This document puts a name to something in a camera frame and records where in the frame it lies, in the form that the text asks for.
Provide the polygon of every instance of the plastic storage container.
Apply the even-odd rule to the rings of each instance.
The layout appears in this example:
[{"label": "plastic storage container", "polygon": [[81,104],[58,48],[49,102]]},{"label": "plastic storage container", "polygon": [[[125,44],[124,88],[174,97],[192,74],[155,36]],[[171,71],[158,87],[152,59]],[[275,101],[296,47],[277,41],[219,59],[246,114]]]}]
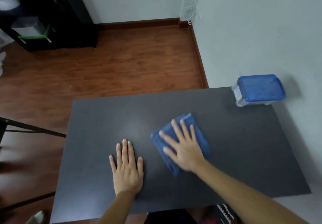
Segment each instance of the plastic storage container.
[{"label": "plastic storage container", "polygon": [[11,26],[21,36],[41,36],[46,32],[46,27],[39,21],[37,16],[19,17]]},{"label": "plastic storage container", "polygon": [[283,85],[276,75],[241,76],[231,90],[238,107],[252,104],[269,105],[286,97]]}]

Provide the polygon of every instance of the right hand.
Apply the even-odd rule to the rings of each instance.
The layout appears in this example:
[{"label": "right hand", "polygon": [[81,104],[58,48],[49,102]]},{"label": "right hand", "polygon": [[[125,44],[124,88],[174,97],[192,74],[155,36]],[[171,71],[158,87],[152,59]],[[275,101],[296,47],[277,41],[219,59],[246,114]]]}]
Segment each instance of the right hand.
[{"label": "right hand", "polygon": [[203,154],[201,152],[200,146],[196,139],[195,129],[193,125],[190,125],[191,136],[188,129],[184,123],[184,120],[180,121],[183,133],[181,129],[175,122],[171,121],[172,127],[177,135],[179,142],[176,142],[169,135],[165,134],[163,131],[159,132],[159,135],[166,141],[174,150],[177,152],[175,154],[170,148],[164,147],[163,152],[169,156],[179,167],[185,171],[195,171],[195,168],[205,161]]}]

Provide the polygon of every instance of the blue lid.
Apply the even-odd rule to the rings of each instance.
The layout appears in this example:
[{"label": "blue lid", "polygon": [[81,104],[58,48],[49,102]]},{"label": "blue lid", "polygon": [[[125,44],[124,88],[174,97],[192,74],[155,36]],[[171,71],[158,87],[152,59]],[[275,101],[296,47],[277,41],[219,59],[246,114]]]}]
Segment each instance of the blue lid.
[{"label": "blue lid", "polygon": [[243,98],[247,102],[283,100],[286,95],[276,75],[247,75],[238,79]]}]

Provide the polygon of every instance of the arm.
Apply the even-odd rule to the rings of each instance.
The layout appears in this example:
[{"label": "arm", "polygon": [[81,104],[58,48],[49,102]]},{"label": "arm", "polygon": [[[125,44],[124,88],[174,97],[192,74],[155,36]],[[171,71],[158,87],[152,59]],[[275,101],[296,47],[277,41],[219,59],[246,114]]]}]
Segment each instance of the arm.
[{"label": "arm", "polygon": [[179,143],[160,132],[160,136],[176,151],[175,154],[171,149],[164,147],[164,153],[182,169],[195,173],[207,183],[245,223],[307,223],[273,199],[212,166],[203,158],[193,125],[190,126],[190,136],[183,120],[180,124],[183,132],[175,120],[172,120]]},{"label": "arm", "polygon": [[139,157],[137,169],[131,142],[123,139],[122,153],[121,145],[117,144],[116,155],[117,168],[113,156],[110,155],[116,198],[97,224],[124,224],[134,197],[143,185],[143,158]]}]

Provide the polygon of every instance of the black cabinet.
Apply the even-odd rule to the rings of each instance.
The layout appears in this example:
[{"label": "black cabinet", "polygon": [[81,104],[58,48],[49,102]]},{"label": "black cabinet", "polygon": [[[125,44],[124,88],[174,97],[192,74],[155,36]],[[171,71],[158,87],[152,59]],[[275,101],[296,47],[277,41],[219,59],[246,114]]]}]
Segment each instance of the black cabinet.
[{"label": "black cabinet", "polygon": [[[19,0],[15,11],[0,11],[0,28],[16,40],[27,51],[95,47],[98,31],[82,0]],[[47,39],[28,39],[25,43],[18,33],[11,29],[19,17],[37,16],[44,26],[50,25],[54,31]]]}]

